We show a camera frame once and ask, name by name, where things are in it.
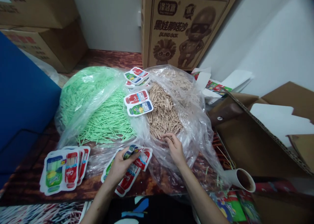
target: stacked cardboard boxes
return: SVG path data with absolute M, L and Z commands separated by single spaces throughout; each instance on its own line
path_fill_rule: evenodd
M 6 1 L 0 2 L 0 31 L 58 72 L 70 72 L 88 49 L 74 0 Z

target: toothpick package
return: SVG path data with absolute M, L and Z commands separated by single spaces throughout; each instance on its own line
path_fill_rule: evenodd
M 124 98 L 124 104 L 127 106 L 128 115 L 132 117 L 137 117 L 154 110 L 147 90 L 127 95 Z
M 47 196 L 56 194 L 63 188 L 66 154 L 66 151 L 59 150 L 49 153 L 45 158 L 40 191 Z
M 82 159 L 81 170 L 79 171 L 78 185 L 82 183 L 82 180 L 85 176 L 87 162 L 88 162 L 89 154 L 91 152 L 91 148 L 89 146 L 81 146 L 80 148 L 84 150 L 84 155 Z
M 125 194 L 131 189 L 140 171 L 141 169 L 132 163 L 114 192 L 120 197 L 125 196 Z
M 65 146 L 51 151 L 44 162 L 40 191 L 49 196 L 74 190 L 85 176 L 89 153 L 88 146 Z
M 127 81 L 131 82 L 134 85 L 140 85 L 144 82 L 145 79 L 149 77 L 149 72 L 145 72 L 144 70 L 134 67 L 130 71 L 124 74 L 124 77 Z
M 110 172 L 111 166 L 113 164 L 114 158 L 116 154 L 121 150 L 122 148 L 116 151 L 114 156 L 111 158 L 111 160 L 105 167 L 104 172 L 101 176 L 101 182 L 104 182 L 105 179 L 107 178 Z M 141 170 L 146 171 L 148 163 L 152 157 L 152 148 L 143 147 L 138 144 L 132 144 L 129 146 L 128 151 L 124 153 L 123 159 L 126 160 L 135 153 L 141 153 L 141 154 L 128 168 L 126 174 L 124 175 L 123 179 L 118 184 L 115 190 L 115 193 L 120 197 L 123 197 L 131 189 L 140 171 Z
M 148 85 L 149 82 L 150 82 L 150 78 L 145 79 L 145 80 L 144 80 L 141 84 L 139 84 L 139 85 L 135 85 L 135 84 L 133 84 L 133 83 L 130 82 L 130 81 L 126 81 L 126 82 L 125 82 L 125 86 L 126 86 L 127 88 L 133 88 L 133 89 L 139 89 L 139 90 L 140 90 L 140 87 L 145 86 L 145 85 Z

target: person's right hand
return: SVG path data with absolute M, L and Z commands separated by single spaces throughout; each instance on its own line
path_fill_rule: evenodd
M 181 141 L 176 137 L 173 133 L 166 133 L 161 136 L 168 143 L 170 149 L 170 155 L 175 163 L 175 165 L 179 168 L 186 165 L 186 160 L 183 154 L 183 147 Z

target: blind box carton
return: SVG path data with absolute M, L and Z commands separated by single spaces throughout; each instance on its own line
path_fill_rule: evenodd
M 193 70 L 235 0 L 142 0 L 143 67 Z

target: hand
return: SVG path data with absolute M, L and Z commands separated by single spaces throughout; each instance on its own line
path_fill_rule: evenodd
M 128 147 L 119 151 L 113 161 L 109 174 L 105 182 L 110 182 L 116 187 L 126 174 L 129 166 L 140 156 L 141 152 L 131 155 L 128 159 L 123 160 L 124 154 L 128 151 Z
M 170 155 L 178 168 L 186 165 L 185 157 L 183 154 L 183 147 L 181 141 L 173 133 L 166 133 L 161 136 L 168 143 Z

